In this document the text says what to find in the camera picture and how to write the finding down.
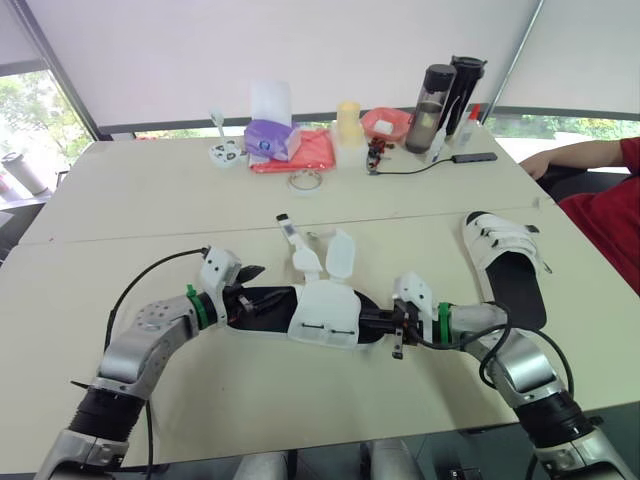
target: person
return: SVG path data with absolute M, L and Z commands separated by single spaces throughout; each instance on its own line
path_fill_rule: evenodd
M 550 165 L 629 169 L 632 176 L 613 188 L 573 195 L 559 205 L 640 295 L 640 137 L 567 145 L 537 153 L 520 164 L 534 180 Z

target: white table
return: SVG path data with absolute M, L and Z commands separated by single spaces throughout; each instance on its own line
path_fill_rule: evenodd
M 486 207 L 482 201 L 475 206 Z M 280 211 L 265 212 L 265 224 Z M 545 331 L 571 361 L 582 407 L 638 400 L 637 295 L 554 204 L 503 209 L 501 214 L 536 224 L 542 231 L 538 243 L 554 272 L 539 280 L 548 312 Z M 390 307 L 394 277 L 415 270 L 439 300 L 479 301 L 460 235 L 463 216 L 340 225 L 358 246 L 350 283 L 380 306 Z M 310 223 L 302 210 L 294 219 Z M 84 394 L 68 382 L 91 380 L 101 356 L 107 314 L 131 278 L 164 255 L 209 243 L 233 250 L 246 264 L 268 267 L 256 285 L 300 280 L 291 270 L 289 246 L 277 228 L 56 241 L 23 244 L 12 252 L 0 269 L 3 473 L 36 470 L 57 432 L 67 426 Z M 150 274 L 123 304 L 114 333 L 147 302 L 183 292 L 199 268 L 196 257 L 184 258 Z M 345 352 L 230 329 L 203 332 L 172 358 L 154 392 L 156 461 L 514 421 L 500 397 L 479 382 L 478 365 L 471 357 L 407 348 L 405 359 L 398 361 L 391 358 L 391 346 L 386 339 L 367 351 Z M 126 463 L 145 461 L 141 421 Z
M 275 215 L 317 225 L 473 210 L 528 207 L 548 196 L 478 128 L 467 151 L 496 152 L 492 163 L 444 163 L 411 176 L 371 177 L 356 168 L 323 175 L 321 190 L 299 196 L 286 175 L 213 166 L 219 139 L 94 143 L 47 203 L 23 245 L 269 228 Z M 380 170 L 424 166 L 404 149 Z M 448 156 L 444 151 L 441 158 Z

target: red shirt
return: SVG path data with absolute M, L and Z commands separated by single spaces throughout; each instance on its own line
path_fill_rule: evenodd
M 620 140 L 620 148 L 633 177 L 560 207 L 640 295 L 640 137 Z

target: purple bag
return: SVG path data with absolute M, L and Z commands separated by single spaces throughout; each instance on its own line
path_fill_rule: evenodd
M 300 146 L 300 135 L 281 123 L 251 120 L 244 131 L 244 146 L 251 155 L 288 162 Z

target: red plastic bag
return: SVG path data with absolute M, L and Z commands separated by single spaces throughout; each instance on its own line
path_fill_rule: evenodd
M 289 162 L 269 160 L 256 163 L 249 168 L 256 173 L 294 172 L 296 170 L 330 170 L 335 168 L 333 145 L 329 130 L 302 130 L 300 132 L 300 148 Z

